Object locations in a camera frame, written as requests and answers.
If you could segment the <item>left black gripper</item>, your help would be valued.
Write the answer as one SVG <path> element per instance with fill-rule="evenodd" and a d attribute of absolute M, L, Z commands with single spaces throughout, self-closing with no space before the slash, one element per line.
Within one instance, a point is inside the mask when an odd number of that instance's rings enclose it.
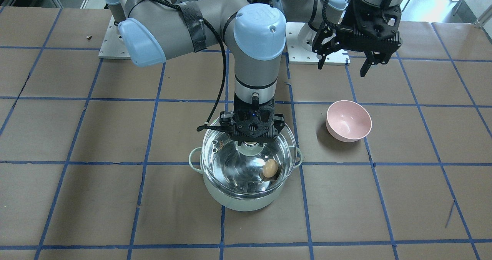
<path fill-rule="evenodd" d="M 331 53 L 339 50 L 363 52 L 366 60 L 360 69 L 360 76 L 365 77 L 372 66 L 387 64 L 401 45 L 399 32 L 390 38 L 377 39 L 361 33 L 354 27 L 324 21 L 315 34 L 312 51 L 319 58 L 319 70 L 323 68 L 327 56 Z"/>

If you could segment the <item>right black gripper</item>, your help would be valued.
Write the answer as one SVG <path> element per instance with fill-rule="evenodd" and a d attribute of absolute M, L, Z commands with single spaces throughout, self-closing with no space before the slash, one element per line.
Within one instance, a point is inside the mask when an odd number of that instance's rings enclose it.
<path fill-rule="evenodd" d="M 276 139 L 285 127 L 285 117 L 275 113 L 274 98 L 264 104 L 257 101 L 253 99 L 249 104 L 235 97 L 233 111 L 220 113 L 219 130 L 238 142 L 267 143 Z"/>

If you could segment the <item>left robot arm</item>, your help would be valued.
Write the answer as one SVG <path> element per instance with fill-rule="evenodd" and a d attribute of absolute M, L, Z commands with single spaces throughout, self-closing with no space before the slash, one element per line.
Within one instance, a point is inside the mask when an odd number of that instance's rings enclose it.
<path fill-rule="evenodd" d="M 299 40 L 318 57 L 322 69 L 340 50 L 364 53 L 360 69 L 389 62 L 402 45 L 398 31 L 403 0 L 273 0 L 288 22 L 303 23 Z"/>

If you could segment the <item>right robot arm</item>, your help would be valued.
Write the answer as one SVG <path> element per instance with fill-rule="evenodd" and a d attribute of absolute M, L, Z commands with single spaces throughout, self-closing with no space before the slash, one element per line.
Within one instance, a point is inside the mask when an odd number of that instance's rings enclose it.
<path fill-rule="evenodd" d="M 235 60 L 235 97 L 231 112 L 210 118 L 197 131 L 225 132 L 237 142 L 266 143 L 285 127 L 275 114 L 274 94 L 281 54 L 286 44 L 286 19 L 277 8 L 247 0 L 106 0 L 125 50 L 138 67 L 166 61 L 211 45 L 220 45 L 223 79 L 226 50 Z"/>

